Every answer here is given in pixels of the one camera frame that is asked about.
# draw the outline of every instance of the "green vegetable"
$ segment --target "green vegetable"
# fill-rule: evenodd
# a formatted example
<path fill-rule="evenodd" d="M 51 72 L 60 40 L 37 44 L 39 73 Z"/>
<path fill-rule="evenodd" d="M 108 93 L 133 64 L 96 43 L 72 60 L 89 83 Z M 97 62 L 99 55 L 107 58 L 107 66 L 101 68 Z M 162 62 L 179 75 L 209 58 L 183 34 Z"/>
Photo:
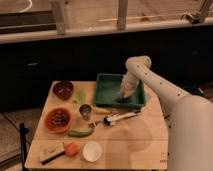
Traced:
<path fill-rule="evenodd" d="M 78 137 L 78 138 L 87 137 L 93 133 L 94 129 L 95 129 L 95 127 L 93 126 L 93 127 L 90 127 L 90 129 L 88 131 L 85 131 L 85 132 L 70 130 L 68 132 L 68 136 Z"/>

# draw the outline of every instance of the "small plate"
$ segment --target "small plate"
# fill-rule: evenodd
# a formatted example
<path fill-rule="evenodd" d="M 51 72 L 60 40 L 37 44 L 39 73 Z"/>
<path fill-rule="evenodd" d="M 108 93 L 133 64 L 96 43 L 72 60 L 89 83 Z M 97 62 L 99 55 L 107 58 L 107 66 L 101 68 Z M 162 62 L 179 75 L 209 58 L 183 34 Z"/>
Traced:
<path fill-rule="evenodd" d="M 89 162 L 97 161 L 102 154 L 101 145 L 95 141 L 89 141 L 83 148 L 83 156 Z"/>

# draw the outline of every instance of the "green tray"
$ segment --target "green tray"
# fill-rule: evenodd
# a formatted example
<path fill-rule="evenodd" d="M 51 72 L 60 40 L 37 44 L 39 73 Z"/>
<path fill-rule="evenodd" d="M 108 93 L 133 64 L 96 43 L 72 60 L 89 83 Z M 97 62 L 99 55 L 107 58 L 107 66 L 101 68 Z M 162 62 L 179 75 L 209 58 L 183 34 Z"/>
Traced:
<path fill-rule="evenodd" d="M 125 102 L 119 102 L 119 91 L 123 75 L 99 73 L 96 80 L 94 103 L 99 107 L 141 108 L 145 106 L 143 82 Z"/>

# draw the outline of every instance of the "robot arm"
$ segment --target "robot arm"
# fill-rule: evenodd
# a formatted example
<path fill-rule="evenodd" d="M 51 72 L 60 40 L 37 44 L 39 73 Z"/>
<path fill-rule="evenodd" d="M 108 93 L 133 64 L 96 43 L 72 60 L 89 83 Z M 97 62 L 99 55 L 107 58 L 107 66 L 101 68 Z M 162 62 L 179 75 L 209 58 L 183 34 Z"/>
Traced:
<path fill-rule="evenodd" d="M 212 171 L 213 104 L 153 73 L 150 66 L 148 56 L 127 60 L 121 96 L 131 96 L 142 80 L 170 107 L 168 171 Z"/>

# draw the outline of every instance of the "wooden table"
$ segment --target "wooden table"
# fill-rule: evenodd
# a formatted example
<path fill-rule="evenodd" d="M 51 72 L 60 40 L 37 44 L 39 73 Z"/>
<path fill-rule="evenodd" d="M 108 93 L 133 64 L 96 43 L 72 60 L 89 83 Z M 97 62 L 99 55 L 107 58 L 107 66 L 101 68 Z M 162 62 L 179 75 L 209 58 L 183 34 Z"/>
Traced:
<path fill-rule="evenodd" d="M 62 101 L 50 89 L 34 139 L 25 163 L 31 169 L 166 169 L 168 132 L 163 118 L 158 97 L 146 85 L 146 106 L 141 115 L 119 121 L 113 127 L 98 125 L 94 133 L 85 138 L 71 138 L 66 133 L 51 134 L 44 127 L 45 114 L 55 107 L 66 107 L 74 117 L 71 129 L 85 130 L 87 122 L 81 118 L 78 111 L 81 101 L 79 94 L 86 92 L 86 103 L 92 104 L 95 82 L 72 82 L 74 94 L 68 101 Z M 97 121 L 104 117 L 92 114 L 91 120 Z M 74 158 L 65 155 L 42 165 L 39 153 L 42 146 L 57 143 L 76 142 L 81 149 L 88 141 L 96 141 L 102 146 L 103 154 L 94 163 L 87 162 L 80 153 Z"/>

